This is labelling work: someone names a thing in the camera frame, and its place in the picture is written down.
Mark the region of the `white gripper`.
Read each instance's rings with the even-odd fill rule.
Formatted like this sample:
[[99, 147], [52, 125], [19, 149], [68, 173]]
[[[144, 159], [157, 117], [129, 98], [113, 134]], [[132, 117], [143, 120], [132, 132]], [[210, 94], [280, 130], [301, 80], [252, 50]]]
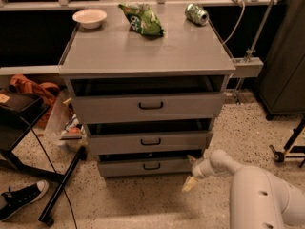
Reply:
[[208, 159], [197, 159], [194, 156], [187, 155], [192, 165], [192, 175], [188, 176], [183, 184], [182, 192], [190, 192], [198, 183], [198, 178], [203, 179], [213, 174], [214, 170]]

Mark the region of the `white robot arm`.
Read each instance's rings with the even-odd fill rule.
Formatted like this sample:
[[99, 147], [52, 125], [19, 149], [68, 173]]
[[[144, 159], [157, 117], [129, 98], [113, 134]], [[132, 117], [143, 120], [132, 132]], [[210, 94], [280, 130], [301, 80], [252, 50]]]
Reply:
[[285, 229], [305, 224], [305, 193], [291, 183], [262, 168], [241, 164], [223, 150], [188, 160], [192, 174], [183, 185], [184, 192], [210, 176], [232, 177], [230, 229]]

